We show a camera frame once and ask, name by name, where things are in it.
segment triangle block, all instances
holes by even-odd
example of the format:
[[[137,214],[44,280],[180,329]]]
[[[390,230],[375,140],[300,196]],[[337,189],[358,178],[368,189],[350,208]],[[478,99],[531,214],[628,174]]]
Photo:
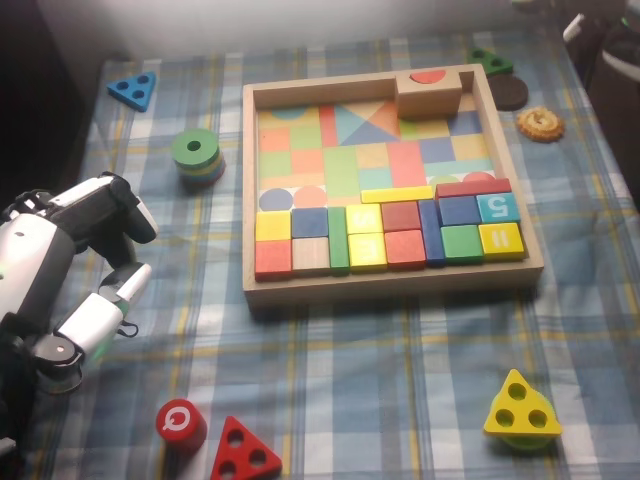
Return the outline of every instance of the triangle block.
[[[107,92],[138,112],[146,112],[156,86],[156,74],[144,72],[107,84]]]
[[[480,63],[487,77],[513,72],[513,63],[482,48],[472,49],[467,55],[467,63]]]
[[[349,138],[366,120],[341,105],[336,105],[335,112],[338,143],[342,144],[342,142]]]
[[[394,102],[386,102],[380,107],[376,113],[369,117],[369,123],[393,135],[396,139],[400,139],[398,109]]]
[[[280,458],[235,417],[227,417],[222,429],[211,480],[258,480],[276,477]]]
[[[368,143],[397,142],[398,137],[385,132],[375,125],[365,122],[340,145],[364,145]]]
[[[438,83],[447,74],[446,70],[433,70],[431,72],[417,72],[409,75],[409,78],[416,83],[433,84]]]
[[[359,117],[368,120],[371,118],[371,115],[380,110],[380,107],[384,102],[353,102],[353,103],[345,103],[342,106],[349,110],[351,113],[355,113]]]
[[[484,432],[505,437],[557,437],[562,426],[549,401],[514,369],[491,405]]]

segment blue checkered tablecloth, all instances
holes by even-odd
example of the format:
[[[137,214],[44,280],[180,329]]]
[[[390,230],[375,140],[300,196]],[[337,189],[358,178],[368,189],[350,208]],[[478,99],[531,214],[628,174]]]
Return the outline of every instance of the blue checkered tablecloth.
[[[529,104],[566,121],[533,143],[501,113],[546,268],[535,290],[277,309],[252,315],[241,282],[242,86],[455,65],[478,45],[512,59]],[[147,113],[104,85],[154,70]],[[200,194],[170,157],[185,128],[219,132],[228,163]],[[640,478],[640,230],[628,191],[558,34],[539,29],[394,39],[212,58],[108,63],[83,176],[111,169],[160,226],[138,248],[153,280],[83,387],[38,400],[25,478],[205,479],[227,415],[291,479]],[[56,315],[108,272],[77,258]],[[507,372],[553,403],[564,434],[514,455],[482,433]],[[188,397],[209,424],[190,461],[165,451],[158,408]]]

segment yellow triangle block with holes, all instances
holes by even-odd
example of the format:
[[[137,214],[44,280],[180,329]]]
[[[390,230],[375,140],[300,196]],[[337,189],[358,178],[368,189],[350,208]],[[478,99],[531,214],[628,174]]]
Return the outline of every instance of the yellow triangle block with holes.
[[[511,370],[491,405],[484,433],[501,437],[557,437],[562,433],[549,401]]]

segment blue triangle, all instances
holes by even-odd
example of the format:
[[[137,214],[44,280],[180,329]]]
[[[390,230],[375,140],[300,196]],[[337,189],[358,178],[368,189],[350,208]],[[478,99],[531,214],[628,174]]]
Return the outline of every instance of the blue triangle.
[[[338,143],[342,145],[342,142],[349,138],[366,120],[340,105],[336,105],[335,112]]]
[[[398,139],[370,122],[365,122],[340,145],[364,145],[367,143],[397,142]]]
[[[156,74],[154,72],[144,72],[109,83],[107,91],[109,95],[134,110],[146,112],[155,86]]]

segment wooden puzzle box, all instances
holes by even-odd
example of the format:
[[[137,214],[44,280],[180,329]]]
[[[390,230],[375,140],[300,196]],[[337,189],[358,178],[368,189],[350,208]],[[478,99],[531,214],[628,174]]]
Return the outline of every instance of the wooden puzzle box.
[[[480,65],[247,85],[250,305],[530,286],[540,247]]]

